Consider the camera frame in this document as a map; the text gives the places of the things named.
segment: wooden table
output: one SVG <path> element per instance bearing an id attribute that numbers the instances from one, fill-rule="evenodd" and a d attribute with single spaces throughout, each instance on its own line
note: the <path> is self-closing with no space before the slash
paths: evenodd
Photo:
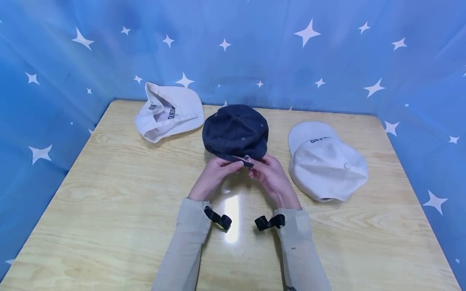
<path id="1" fill-rule="evenodd" d="M 142 102 L 113 102 L 27 240 L 0 290 L 149 290 L 175 229 L 183 197 L 210 157 L 201 129 L 151 144 L 136 131 Z M 205 106 L 206 116 L 218 107 Z M 322 121 L 359 150 L 369 181 L 344 203 L 298 192 L 333 290 L 459 290 L 380 122 L 372 116 L 259 109 L 269 153 L 288 173 L 288 132 Z M 212 201 L 229 215 L 212 227 L 197 290 L 283 290 L 275 230 L 254 219 L 272 206 L 245 173 Z"/>

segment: black strap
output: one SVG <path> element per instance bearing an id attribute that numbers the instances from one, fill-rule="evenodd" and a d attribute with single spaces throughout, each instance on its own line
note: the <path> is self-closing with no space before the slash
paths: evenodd
<path id="1" fill-rule="evenodd" d="M 212 208 L 210 208 L 209 206 L 206 206 L 204 208 L 204 213 L 206 214 L 206 216 L 212 220 L 213 222 L 215 222 L 218 227 L 220 227 L 221 229 L 225 230 L 225 231 L 228 231 L 228 229 L 230 228 L 230 225 L 232 224 L 232 220 L 231 218 L 229 218 L 227 215 L 222 215 L 222 217 L 220 217 L 220 215 L 218 215 L 217 213 L 215 213 Z"/>
<path id="2" fill-rule="evenodd" d="M 224 154 L 224 153 L 220 153 L 216 150 L 212 150 L 212 153 L 214 155 L 216 155 L 217 157 L 221 158 L 221 159 L 224 159 L 224 160 L 227 160 L 227 161 L 230 161 L 230 162 L 238 162 L 238 161 L 242 161 L 244 166 L 245 167 L 248 167 L 248 168 L 252 168 L 254 166 L 253 163 L 251 162 L 246 162 L 245 160 L 242 160 L 238 157 L 235 157 L 235 156 L 232 156 L 232 155 L 227 155 L 227 154 Z"/>
<path id="3" fill-rule="evenodd" d="M 269 229 L 271 227 L 276 227 L 276 228 L 282 228 L 285 226 L 285 216 L 283 214 L 277 214 L 274 217 L 270 219 L 270 221 L 267 221 L 267 218 L 265 216 L 261 216 L 254 220 L 256 223 L 257 228 L 259 231 L 263 231 L 266 229 Z"/>

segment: sleeve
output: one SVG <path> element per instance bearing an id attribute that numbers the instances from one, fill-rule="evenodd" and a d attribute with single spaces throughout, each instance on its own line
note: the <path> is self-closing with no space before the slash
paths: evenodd
<path id="1" fill-rule="evenodd" d="M 283 253 L 283 267 L 287 290 L 329 291 L 329 280 L 312 240 L 312 226 L 308 213 L 296 209 L 278 209 L 285 226 L 277 228 Z"/>
<path id="2" fill-rule="evenodd" d="M 198 279 L 201 247 L 211 220 L 204 213 L 207 201 L 185 198 L 178 211 L 177 226 L 158 269 L 152 291 L 194 291 Z"/>

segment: black clip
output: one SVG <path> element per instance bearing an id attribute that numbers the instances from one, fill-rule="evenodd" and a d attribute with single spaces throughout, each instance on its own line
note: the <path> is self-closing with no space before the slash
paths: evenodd
<path id="1" fill-rule="evenodd" d="M 276 227 L 276 228 L 282 228 L 285 226 L 285 216 L 283 214 L 277 214 L 274 217 L 270 219 L 270 221 L 267 221 L 267 218 L 265 216 L 261 216 L 254 220 L 256 223 L 257 228 L 259 231 L 263 231 L 266 229 L 269 229 L 271 227 Z"/>
<path id="2" fill-rule="evenodd" d="M 210 208 L 209 206 L 206 206 L 204 208 L 204 213 L 206 214 L 206 216 L 212 220 L 213 222 L 215 222 L 217 224 L 218 227 L 220 227 L 222 230 L 224 231 L 228 231 L 228 229 L 230 228 L 230 225 L 232 224 L 232 220 L 231 218 L 229 218 L 227 215 L 222 215 L 222 217 L 220 217 L 220 215 L 218 215 L 217 213 L 215 213 L 212 208 Z"/>

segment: baseball cap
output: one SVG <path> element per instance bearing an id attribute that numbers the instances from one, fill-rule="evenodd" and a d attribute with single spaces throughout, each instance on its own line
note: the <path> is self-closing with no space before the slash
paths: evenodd
<path id="1" fill-rule="evenodd" d="M 136 127 L 148 141 L 193 130 L 204 123 L 201 99 L 191 89 L 145 84 L 147 102 L 136 116 Z"/>
<path id="2" fill-rule="evenodd" d="M 267 153 L 267 120 L 247 105 L 221 107 L 206 119 L 202 140 L 206 150 L 219 158 L 252 167 L 238 157 L 260 160 Z"/>
<path id="3" fill-rule="evenodd" d="M 328 124 L 295 125 L 289 132 L 288 145 L 293 182 L 319 202 L 346 201 L 369 177 L 364 157 L 345 144 Z"/>

